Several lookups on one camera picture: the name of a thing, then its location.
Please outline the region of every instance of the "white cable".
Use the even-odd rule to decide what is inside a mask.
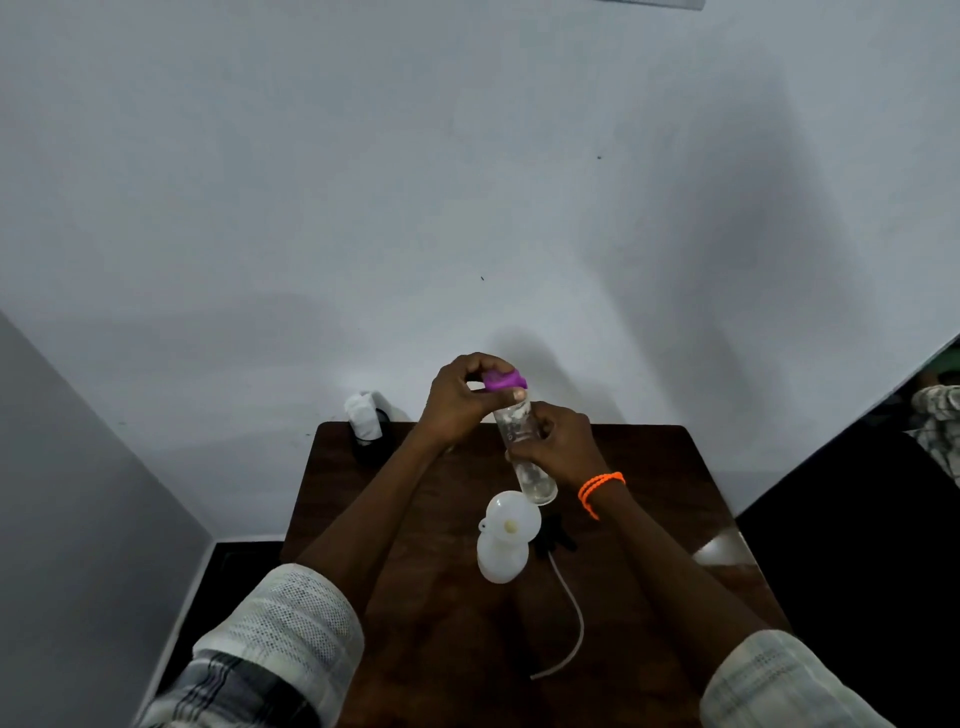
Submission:
[[[570,601],[573,602],[573,608],[577,610],[577,619],[580,621],[580,637],[577,638],[577,643],[573,645],[573,649],[570,651],[570,654],[564,657],[564,660],[561,663],[551,667],[550,669],[546,669],[543,672],[538,672],[536,675],[531,675],[531,680],[540,680],[541,677],[552,675],[554,672],[559,672],[560,670],[564,669],[570,660],[577,656],[577,652],[580,650],[580,645],[584,643],[584,613],[580,611],[580,605],[577,604],[577,600],[573,597],[573,592],[570,591],[568,586],[566,586],[564,578],[560,575],[560,570],[557,569],[557,562],[553,560],[553,554],[547,551],[546,555],[547,558],[550,559],[550,566],[553,567],[554,573],[556,573],[557,578],[560,579],[560,585],[564,588],[566,595],[570,597]]]

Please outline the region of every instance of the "transparent cylinder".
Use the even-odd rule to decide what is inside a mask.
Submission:
[[[540,438],[540,428],[536,418],[531,416],[528,400],[496,410],[493,418],[507,447],[522,440]],[[556,481],[533,463],[514,463],[514,471],[520,490],[534,505],[546,505],[557,497]]]

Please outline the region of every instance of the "white tissue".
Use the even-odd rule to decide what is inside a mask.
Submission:
[[[350,395],[344,404],[347,418],[353,427],[353,434],[360,440],[376,440],[383,436],[380,420],[376,416],[376,405],[370,392]]]

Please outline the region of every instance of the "hand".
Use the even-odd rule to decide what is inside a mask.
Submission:
[[[514,367],[496,356],[478,352],[458,356],[440,369],[430,387],[417,432],[445,449],[466,437],[494,410],[526,399],[526,390],[519,387],[496,392],[467,387],[468,381],[481,381],[481,375],[493,369],[509,374]]]
[[[514,443],[507,450],[508,460],[529,460],[574,492],[595,475],[610,472],[593,440],[587,415],[545,401],[535,401],[531,412],[546,438]]]

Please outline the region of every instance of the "white wall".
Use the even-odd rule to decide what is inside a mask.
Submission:
[[[454,354],[734,510],[960,330],[960,5],[0,10],[0,307],[218,535]]]
[[[210,536],[0,314],[4,725],[126,728]]]

